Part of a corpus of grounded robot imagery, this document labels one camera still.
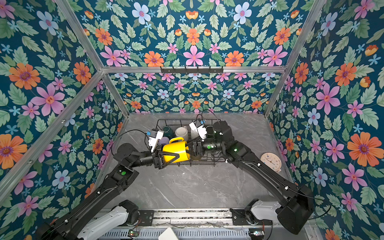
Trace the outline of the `yellow mug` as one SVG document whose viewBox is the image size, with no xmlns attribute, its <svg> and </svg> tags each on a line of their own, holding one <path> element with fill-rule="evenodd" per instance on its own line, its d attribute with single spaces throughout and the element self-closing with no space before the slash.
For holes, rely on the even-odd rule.
<svg viewBox="0 0 384 240">
<path fill-rule="evenodd" d="M 180 158 L 174 163 L 189 161 L 191 159 L 191 155 L 188 153 L 188 151 L 189 147 L 187 146 L 187 142 L 183 138 L 178 137 L 171 139 L 169 144 L 164 145 L 163 147 L 163 152 L 180 154 Z"/>
</svg>

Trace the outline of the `red white mug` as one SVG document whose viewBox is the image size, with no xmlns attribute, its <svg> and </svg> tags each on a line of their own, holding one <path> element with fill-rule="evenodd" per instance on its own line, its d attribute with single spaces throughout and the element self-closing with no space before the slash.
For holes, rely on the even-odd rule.
<svg viewBox="0 0 384 240">
<path fill-rule="evenodd" d="M 185 141 L 189 139 L 189 132 L 187 127 L 179 127 L 175 130 L 175 135 L 178 138 L 183 138 Z"/>
</svg>

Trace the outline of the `white green mug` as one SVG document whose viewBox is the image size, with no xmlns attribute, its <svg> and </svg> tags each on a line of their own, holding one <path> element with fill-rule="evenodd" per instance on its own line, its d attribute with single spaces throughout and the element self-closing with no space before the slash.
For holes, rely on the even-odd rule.
<svg viewBox="0 0 384 240">
<path fill-rule="evenodd" d="M 174 130 L 169 126 L 164 126 L 162 131 L 164 132 L 164 137 L 167 137 L 168 139 L 173 139 L 176 136 Z"/>
</svg>

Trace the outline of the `lavender cup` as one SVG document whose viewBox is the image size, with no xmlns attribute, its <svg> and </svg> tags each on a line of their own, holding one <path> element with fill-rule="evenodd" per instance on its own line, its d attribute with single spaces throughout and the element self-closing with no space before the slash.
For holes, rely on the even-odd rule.
<svg viewBox="0 0 384 240">
<path fill-rule="evenodd" d="M 170 139 L 168 137 L 162 137 L 159 141 L 158 141 L 158 144 L 159 145 L 167 145 L 169 144 L 170 142 Z"/>
</svg>

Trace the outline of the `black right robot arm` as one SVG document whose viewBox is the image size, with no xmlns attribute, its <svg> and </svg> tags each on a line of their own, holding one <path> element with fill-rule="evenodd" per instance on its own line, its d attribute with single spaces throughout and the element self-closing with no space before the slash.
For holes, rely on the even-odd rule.
<svg viewBox="0 0 384 240">
<path fill-rule="evenodd" d="M 310 188 L 291 183 L 267 166 L 246 144 L 235 139 L 227 122 L 217 121 L 209 127 L 196 126 L 192 122 L 189 126 L 191 132 L 197 134 L 188 141 L 192 156 L 219 154 L 225 161 L 256 179 L 275 198 L 273 202 L 252 200 L 242 215 L 248 223 L 278 222 L 290 233 L 300 233 L 315 209 Z"/>
</svg>

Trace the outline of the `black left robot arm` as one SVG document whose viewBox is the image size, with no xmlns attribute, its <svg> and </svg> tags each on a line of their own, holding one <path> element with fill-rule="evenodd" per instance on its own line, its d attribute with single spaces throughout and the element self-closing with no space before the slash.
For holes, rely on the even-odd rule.
<svg viewBox="0 0 384 240">
<path fill-rule="evenodd" d="M 136 167 L 157 165 L 162 168 L 180 158 L 175 152 L 161 148 L 139 152 L 129 143 L 122 144 L 114 154 L 120 163 L 107 174 L 104 181 L 88 198 L 55 222 L 44 223 L 36 231 L 36 240 L 91 240 L 98 239 L 117 226 L 136 228 L 146 224 L 153 212 L 141 212 L 136 204 L 124 200 L 106 215 L 94 220 L 110 201 L 124 192 L 138 177 Z"/>
</svg>

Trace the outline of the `beige round plate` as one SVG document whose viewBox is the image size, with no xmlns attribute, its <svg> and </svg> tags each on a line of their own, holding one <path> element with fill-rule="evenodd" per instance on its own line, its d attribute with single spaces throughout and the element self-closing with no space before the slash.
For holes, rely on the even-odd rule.
<svg viewBox="0 0 384 240">
<path fill-rule="evenodd" d="M 273 171 L 279 173 L 282 168 L 282 160 L 273 153 L 264 153 L 261 156 L 261 161 L 271 168 Z"/>
</svg>

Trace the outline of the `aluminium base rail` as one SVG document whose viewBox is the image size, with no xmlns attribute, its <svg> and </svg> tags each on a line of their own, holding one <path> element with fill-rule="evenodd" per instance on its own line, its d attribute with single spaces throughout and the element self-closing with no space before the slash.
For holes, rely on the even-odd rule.
<svg viewBox="0 0 384 240">
<path fill-rule="evenodd" d="M 145 223 L 154 228 L 284 228 L 278 221 L 250 224 L 241 208 L 142 209 Z"/>
</svg>

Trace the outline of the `black wall hook rail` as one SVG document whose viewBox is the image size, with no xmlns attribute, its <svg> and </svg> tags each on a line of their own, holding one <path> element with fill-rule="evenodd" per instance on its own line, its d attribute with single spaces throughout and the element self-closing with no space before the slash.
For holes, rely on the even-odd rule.
<svg viewBox="0 0 384 240">
<path fill-rule="evenodd" d="M 221 74 L 222 67 L 160 67 L 162 74 Z"/>
</svg>

